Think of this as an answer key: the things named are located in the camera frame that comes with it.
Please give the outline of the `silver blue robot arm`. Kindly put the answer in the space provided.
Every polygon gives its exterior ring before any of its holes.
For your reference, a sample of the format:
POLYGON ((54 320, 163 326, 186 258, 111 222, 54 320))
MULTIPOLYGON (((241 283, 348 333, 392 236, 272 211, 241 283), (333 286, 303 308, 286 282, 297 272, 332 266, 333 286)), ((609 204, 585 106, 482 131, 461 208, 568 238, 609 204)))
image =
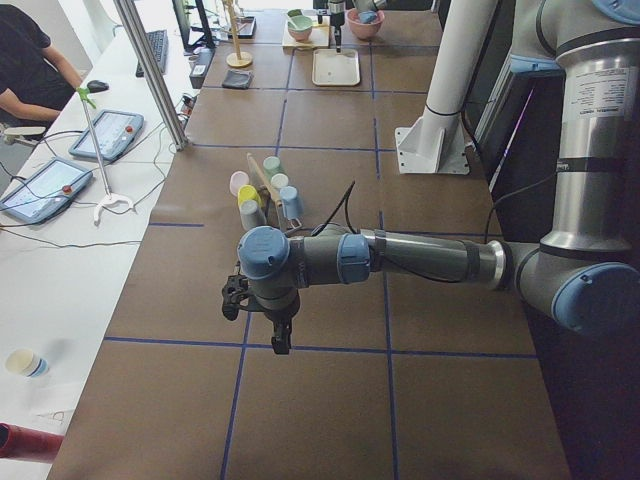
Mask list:
POLYGON ((222 290, 222 312, 260 312, 278 354, 291 347, 299 292, 353 284, 373 272, 441 283, 512 289, 578 334, 594 336, 639 317, 639 273, 620 227, 623 176, 639 93, 639 5, 635 1, 520 1, 511 69, 565 74, 553 224, 538 243, 481 243, 326 221, 308 236, 271 226, 247 231, 222 290))

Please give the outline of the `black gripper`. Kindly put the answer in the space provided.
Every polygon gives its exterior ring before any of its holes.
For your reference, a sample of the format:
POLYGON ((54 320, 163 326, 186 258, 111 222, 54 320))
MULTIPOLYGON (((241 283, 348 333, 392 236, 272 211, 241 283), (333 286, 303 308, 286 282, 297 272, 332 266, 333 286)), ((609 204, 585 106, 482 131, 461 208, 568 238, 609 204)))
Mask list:
POLYGON ((328 0, 327 10, 330 17, 330 25, 334 26, 334 41, 337 53, 341 53, 342 49, 342 27, 345 23, 345 0, 328 0))
POLYGON ((275 354, 288 355, 291 349, 292 321, 299 311, 298 305, 279 310, 267 310, 264 315, 273 324, 271 345, 275 354))

